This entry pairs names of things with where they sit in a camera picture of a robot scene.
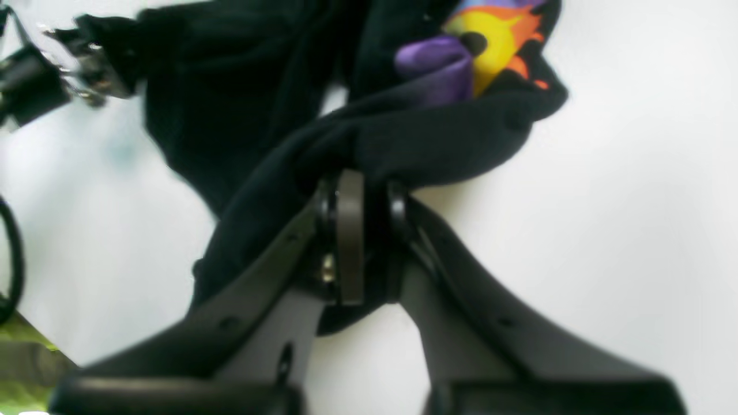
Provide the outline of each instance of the screw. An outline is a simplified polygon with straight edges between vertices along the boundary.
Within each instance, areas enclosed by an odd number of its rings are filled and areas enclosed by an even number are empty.
[[[321,277],[324,283],[330,284],[336,280],[336,259],[333,254],[328,254],[323,258],[323,267],[321,268]]]

